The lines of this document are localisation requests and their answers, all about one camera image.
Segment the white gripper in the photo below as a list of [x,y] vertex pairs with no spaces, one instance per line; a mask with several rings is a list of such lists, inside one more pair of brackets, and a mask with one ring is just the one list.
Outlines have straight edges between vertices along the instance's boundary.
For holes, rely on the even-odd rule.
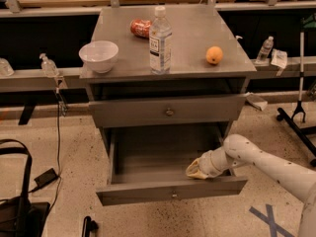
[[223,148],[209,150],[195,159],[186,170],[189,178],[205,180],[220,176],[231,164]]

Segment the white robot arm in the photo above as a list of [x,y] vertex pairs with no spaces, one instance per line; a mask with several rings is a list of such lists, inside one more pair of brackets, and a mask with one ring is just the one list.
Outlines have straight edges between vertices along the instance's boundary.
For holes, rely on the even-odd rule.
[[304,203],[298,237],[315,237],[316,172],[267,153],[242,135],[228,135],[221,147],[195,159],[186,175],[205,180],[245,164],[255,166]]

